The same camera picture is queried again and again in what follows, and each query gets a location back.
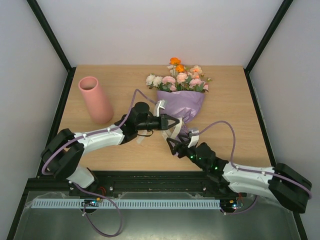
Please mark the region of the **cream ribbon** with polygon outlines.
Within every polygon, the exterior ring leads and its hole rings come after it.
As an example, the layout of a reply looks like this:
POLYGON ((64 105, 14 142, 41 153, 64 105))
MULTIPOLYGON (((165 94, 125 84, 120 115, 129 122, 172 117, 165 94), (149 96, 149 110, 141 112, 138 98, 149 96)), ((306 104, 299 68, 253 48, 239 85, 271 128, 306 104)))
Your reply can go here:
MULTIPOLYGON (((178 119, 180 119, 180 123, 178 125, 175 125, 175 130, 174 130, 174 137, 171 137, 172 139, 176 138, 178 136, 178 134, 180 133, 182 126, 183 126, 183 119, 181 117, 179 117, 178 119)), ((136 142, 138 144, 140 144, 144 138, 147 138, 148 136, 150 137, 152 135, 152 132, 150 130, 141 130, 138 132, 137 135, 137 139, 136 142)))

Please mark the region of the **purple flower bouquet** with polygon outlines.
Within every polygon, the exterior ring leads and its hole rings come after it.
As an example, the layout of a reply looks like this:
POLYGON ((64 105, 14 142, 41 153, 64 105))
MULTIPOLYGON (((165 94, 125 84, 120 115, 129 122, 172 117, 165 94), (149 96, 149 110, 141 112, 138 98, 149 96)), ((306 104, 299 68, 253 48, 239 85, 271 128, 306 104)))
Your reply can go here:
POLYGON ((183 125, 179 133, 183 133, 187 131, 186 124, 201 110, 212 79, 205 76, 199 65, 185 66, 177 57, 169 60, 167 68, 169 75, 159 76, 151 73, 145 84, 149 89, 156 90, 158 101, 166 101, 162 113, 177 119, 182 118, 183 125))

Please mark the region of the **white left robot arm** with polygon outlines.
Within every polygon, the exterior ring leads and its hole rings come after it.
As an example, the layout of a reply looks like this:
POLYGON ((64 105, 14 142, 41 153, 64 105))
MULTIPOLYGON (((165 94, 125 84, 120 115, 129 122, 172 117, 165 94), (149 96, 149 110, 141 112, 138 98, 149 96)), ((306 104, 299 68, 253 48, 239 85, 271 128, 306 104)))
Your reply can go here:
POLYGON ((126 144, 135 139, 139 131, 167 131, 181 124, 180 118, 161 113, 163 108, 160 100, 155 106, 156 114, 152 114, 147 103, 137 102, 128 114, 109 127, 89 132, 61 130, 41 153, 42 174, 88 188, 95 177, 88 168, 80 166, 81 158, 95 150, 126 144))

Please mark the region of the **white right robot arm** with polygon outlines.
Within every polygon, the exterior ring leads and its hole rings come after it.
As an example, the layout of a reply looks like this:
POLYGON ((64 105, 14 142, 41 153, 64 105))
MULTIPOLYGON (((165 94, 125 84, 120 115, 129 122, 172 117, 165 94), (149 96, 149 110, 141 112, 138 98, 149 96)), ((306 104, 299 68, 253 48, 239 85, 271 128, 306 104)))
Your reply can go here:
POLYGON ((284 163, 274 167, 251 167, 221 159, 207 143, 191 144, 186 136, 179 137, 170 149, 178 158, 186 157, 214 182, 218 191, 246 193, 277 201, 287 210, 303 214, 306 211, 312 183, 284 163))

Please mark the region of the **pink cylindrical vase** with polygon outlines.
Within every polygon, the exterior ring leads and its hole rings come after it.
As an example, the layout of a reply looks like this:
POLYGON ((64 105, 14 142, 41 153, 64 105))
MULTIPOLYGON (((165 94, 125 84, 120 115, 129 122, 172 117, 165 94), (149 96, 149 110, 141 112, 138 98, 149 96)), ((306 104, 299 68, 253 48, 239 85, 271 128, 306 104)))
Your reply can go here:
POLYGON ((114 115, 113 107, 97 78, 87 76, 78 83, 86 109, 96 124, 106 124, 114 115))

